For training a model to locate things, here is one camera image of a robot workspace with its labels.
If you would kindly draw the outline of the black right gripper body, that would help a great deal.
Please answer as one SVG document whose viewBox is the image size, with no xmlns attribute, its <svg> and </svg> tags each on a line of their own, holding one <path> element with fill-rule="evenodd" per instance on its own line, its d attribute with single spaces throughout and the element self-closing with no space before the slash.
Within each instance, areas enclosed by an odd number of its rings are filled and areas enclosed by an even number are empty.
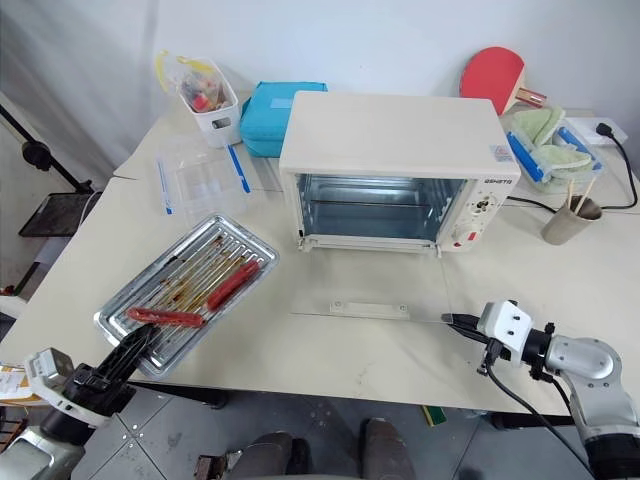
<svg viewBox="0 0 640 480">
<path fill-rule="evenodd" d="M 480 339 L 485 344 L 483 357 L 484 362 L 495 362 L 498 359 L 505 361 L 511 360 L 511 352 L 500 340 L 484 334 L 480 334 Z"/>
</svg>

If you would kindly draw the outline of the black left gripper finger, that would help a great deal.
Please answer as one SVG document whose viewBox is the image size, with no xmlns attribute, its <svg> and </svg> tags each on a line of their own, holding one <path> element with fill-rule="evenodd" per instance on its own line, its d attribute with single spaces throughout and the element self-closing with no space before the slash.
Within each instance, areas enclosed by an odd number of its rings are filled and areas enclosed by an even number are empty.
<svg viewBox="0 0 640 480">
<path fill-rule="evenodd" d="M 129 333 L 97 367 L 98 374 L 131 376 L 148 350 L 152 336 L 152 324 L 143 324 Z"/>
<path fill-rule="evenodd" d="M 158 326 L 141 326 L 128 334 L 119 345 L 118 377 L 126 381 L 134 373 L 141 359 L 155 342 Z"/>
</svg>

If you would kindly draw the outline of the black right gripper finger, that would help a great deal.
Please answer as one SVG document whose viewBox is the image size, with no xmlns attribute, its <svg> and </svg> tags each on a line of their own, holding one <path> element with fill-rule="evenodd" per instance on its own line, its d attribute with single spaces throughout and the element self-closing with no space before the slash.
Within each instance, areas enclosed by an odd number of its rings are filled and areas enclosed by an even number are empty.
<svg viewBox="0 0 640 480">
<path fill-rule="evenodd" d="M 441 315 L 441 319 L 457 331 L 478 331 L 479 318 L 471 314 L 444 313 Z"/>
<path fill-rule="evenodd" d="M 476 330 L 473 326 L 451 323 L 450 327 L 465 338 L 486 345 L 489 338 Z"/>
</svg>

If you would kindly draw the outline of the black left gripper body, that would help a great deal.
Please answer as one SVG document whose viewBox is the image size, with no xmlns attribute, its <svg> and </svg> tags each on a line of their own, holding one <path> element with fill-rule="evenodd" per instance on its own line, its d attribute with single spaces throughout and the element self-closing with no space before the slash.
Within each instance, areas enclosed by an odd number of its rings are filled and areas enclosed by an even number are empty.
<svg viewBox="0 0 640 480">
<path fill-rule="evenodd" d="M 135 395 L 136 390 L 128 385 L 135 370 L 133 366 L 106 374 L 82 363 L 65 382 L 62 395 L 94 413 L 112 416 L 121 412 Z"/>
</svg>

